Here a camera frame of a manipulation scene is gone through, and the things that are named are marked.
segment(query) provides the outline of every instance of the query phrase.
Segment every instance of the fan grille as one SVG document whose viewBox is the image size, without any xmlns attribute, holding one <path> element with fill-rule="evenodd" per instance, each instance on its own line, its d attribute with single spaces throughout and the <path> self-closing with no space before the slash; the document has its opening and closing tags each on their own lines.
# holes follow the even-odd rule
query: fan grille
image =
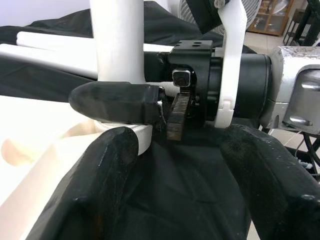
<svg viewBox="0 0 320 240">
<path fill-rule="evenodd" d="M 242 0 L 246 16 L 248 18 L 246 28 L 248 29 L 249 26 L 252 24 L 252 22 L 255 20 L 255 17 L 259 11 L 260 5 L 262 0 Z M 191 13 L 191 10 L 187 4 L 186 0 L 180 0 L 179 5 L 179 12 L 178 17 L 182 20 L 185 20 L 186 22 L 196 24 L 196 21 L 194 19 L 194 16 Z M 214 32 L 217 32 L 219 34 L 224 34 L 225 29 L 222 25 L 216 27 L 213 29 Z"/>
</svg>

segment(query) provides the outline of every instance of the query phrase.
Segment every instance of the wooden cabinet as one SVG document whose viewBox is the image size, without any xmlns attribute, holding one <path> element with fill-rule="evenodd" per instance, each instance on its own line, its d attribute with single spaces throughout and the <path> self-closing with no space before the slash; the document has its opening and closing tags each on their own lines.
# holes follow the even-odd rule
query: wooden cabinet
<svg viewBox="0 0 320 240">
<path fill-rule="evenodd" d="M 248 31 L 282 36 L 294 0 L 263 0 Z"/>
</svg>

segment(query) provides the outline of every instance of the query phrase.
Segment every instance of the black fabric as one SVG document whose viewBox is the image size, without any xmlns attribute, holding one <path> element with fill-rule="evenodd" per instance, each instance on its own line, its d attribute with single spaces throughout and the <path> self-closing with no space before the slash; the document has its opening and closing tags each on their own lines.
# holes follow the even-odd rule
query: black fabric
<svg viewBox="0 0 320 240">
<path fill-rule="evenodd" d="M 33 32 L 92 38 L 90 10 L 82 10 L 59 19 L 39 20 L 29 26 L 0 27 L 0 44 L 16 44 L 18 32 Z M 208 32 L 201 34 L 197 25 L 181 20 L 154 1 L 144 2 L 144 42 L 146 44 L 176 45 L 180 40 L 212 40 L 220 47 L 223 36 Z M 244 46 L 243 53 L 255 53 Z"/>
<path fill-rule="evenodd" d="M 186 0 L 186 2 L 203 34 L 222 24 L 214 0 Z"/>
<path fill-rule="evenodd" d="M 124 189 L 113 240 L 245 240 L 250 216 L 219 151 L 222 131 L 154 134 Z"/>
<path fill-rule="evenodd" d="M 68 102 L 76 87 L 91 79 L 0 56 L 0 95 Z"/>
</svg>

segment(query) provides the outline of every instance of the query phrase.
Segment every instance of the white plastic tube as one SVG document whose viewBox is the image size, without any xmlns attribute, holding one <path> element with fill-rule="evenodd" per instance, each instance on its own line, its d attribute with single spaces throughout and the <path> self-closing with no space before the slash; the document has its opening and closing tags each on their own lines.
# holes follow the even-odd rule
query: white plastic tube
<svg viewBox="0 0 320 240">
<path fill-rule="evenodd" d="M 18 46 L 45 49 L 57 52 L 85 51 L 96 54 L 96 43 L 93 38 L 62 36 L 21 31 L 16 36 Z M 173 46 L 143 44 L 144 52 L 171 52 Z"/>
<path fill-rule="evenodd" d="M 145 83 L 144 1 L 90 0 L 98 81 Z"/>
<path fill-rule="evenodd" d="M 95 54 L 89 52 L 63 54 L 56 51 L 0 44 L 0 56 L 44 65 L 93 79 L 98 77 Z"/>
</svg>

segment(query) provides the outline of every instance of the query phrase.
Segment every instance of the white plastic bracket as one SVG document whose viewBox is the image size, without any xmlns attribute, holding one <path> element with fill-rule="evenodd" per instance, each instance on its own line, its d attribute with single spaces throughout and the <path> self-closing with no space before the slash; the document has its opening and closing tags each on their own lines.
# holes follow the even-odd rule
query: white plastic bracket
<svg viewBox="0 0 320 240">
<path fill-rule="evenodd" d="M 218 14 L 224 26 L 224 51 L 218 111 L 214 126 L 230 126 L 236 106 L 240 62 L 247 28 L 247 14 L 241 0 L 231 0 Z"/>
</svg>

